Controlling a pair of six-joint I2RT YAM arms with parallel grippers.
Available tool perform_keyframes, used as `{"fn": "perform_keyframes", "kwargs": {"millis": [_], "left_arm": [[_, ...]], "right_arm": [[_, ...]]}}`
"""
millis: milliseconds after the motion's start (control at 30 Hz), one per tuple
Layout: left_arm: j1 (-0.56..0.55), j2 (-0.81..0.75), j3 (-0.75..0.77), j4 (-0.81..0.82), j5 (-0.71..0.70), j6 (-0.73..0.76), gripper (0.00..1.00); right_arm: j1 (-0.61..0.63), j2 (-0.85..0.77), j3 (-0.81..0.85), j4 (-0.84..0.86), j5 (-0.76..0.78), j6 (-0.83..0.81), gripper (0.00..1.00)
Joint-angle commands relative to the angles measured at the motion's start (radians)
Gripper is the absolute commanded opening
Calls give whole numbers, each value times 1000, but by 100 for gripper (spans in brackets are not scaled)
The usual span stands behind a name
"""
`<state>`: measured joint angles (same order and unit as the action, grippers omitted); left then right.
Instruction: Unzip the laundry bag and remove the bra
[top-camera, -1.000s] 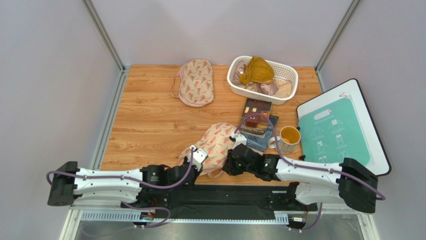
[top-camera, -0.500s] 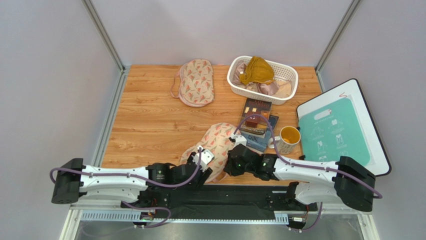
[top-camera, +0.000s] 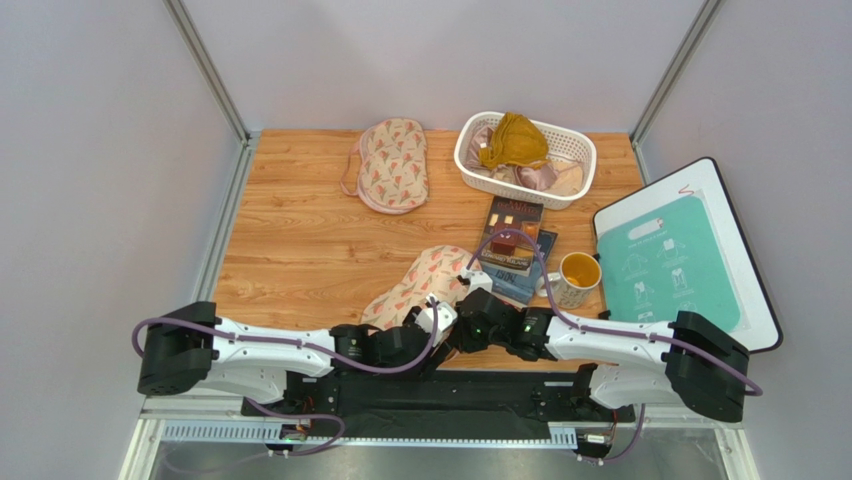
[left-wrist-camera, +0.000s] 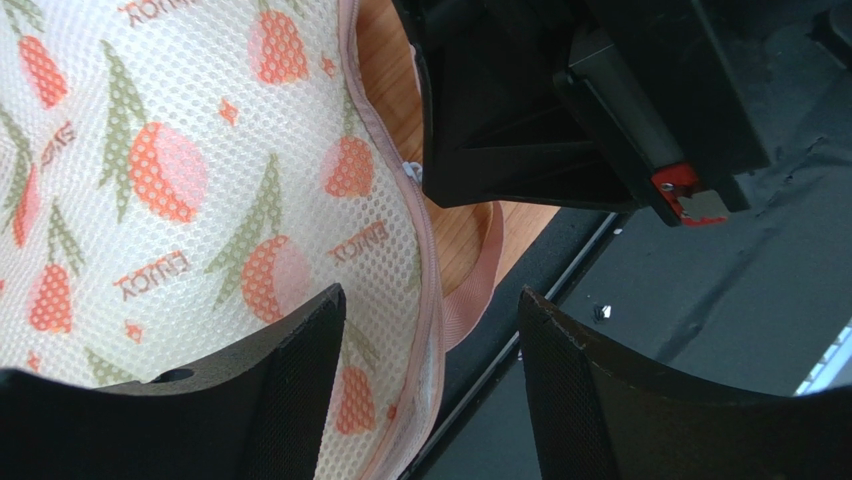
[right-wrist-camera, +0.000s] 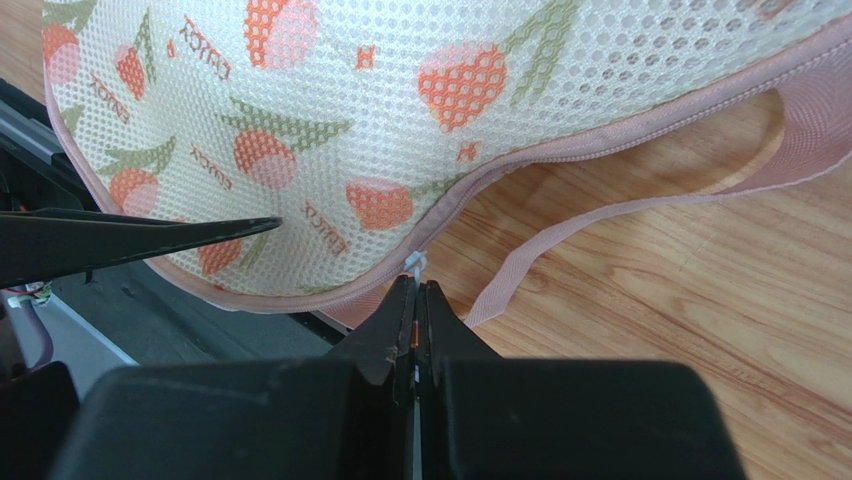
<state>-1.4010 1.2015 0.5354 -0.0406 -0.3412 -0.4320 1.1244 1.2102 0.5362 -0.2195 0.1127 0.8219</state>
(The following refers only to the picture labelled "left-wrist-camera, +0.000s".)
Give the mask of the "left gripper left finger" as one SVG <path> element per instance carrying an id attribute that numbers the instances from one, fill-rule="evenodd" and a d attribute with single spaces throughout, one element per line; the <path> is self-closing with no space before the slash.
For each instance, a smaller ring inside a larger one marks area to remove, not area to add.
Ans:
<path id="1" fill-rule="evenodd" d="M 84 389 L 1 373 L 5 479 L 310 479 L 346 297 L 331 285 L 284 319 L 154 381 Z"/>

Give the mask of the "floral mesh laundry bag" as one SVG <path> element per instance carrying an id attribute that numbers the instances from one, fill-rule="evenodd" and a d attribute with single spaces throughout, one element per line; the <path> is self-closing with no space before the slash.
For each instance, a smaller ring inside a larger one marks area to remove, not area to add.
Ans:
<path id="1" fill-rule="evenodd" d="M 397 479 L 501 259 L 444 294 L 420 190 L 365 95 L 354 1 L 1 5 L 1 363 L 92 392 L 247 338 L 332 283 L 312 479 Z"/>

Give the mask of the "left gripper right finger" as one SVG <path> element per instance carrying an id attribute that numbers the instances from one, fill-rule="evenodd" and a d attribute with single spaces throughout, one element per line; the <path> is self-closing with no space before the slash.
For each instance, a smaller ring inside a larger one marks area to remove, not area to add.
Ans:
<path id="1" fill-rule="evenodd" d="M 599 333 L 531 289 L 519 339 L 545 479 L 847 479 L 851 390 L 797 397 L 705 380 Z"/>

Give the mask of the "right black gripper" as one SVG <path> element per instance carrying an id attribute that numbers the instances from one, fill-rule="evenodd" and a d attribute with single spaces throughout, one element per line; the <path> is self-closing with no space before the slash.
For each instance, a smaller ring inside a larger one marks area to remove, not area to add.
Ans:
<path id="1" fill-rule="evenodd" d="M 702 3 L 395 9 L 420 83 L 423 190 L 437 205 L 648 207 L 670 226 L 749 209 L 739 176 L 769 155 Z"/>

